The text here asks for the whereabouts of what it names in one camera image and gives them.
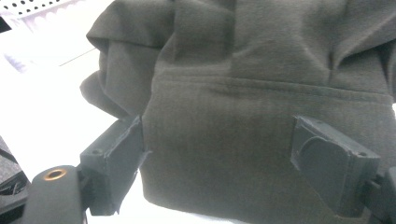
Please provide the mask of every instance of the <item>metal ring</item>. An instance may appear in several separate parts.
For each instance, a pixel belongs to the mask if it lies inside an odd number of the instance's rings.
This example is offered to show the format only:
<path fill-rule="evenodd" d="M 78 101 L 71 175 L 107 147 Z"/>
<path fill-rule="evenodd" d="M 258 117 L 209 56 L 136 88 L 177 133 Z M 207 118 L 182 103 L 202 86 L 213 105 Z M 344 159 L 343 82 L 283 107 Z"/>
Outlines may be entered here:
<path fill-rule="evenodd" d="M 45 176 L 44 180 L 45 181 L 52 181 L 52 180 L 57 180 L 62 178 L 64 175 L 66 175 L 67 171 L 65 169 L 56 169 L 49 171 Z"/>

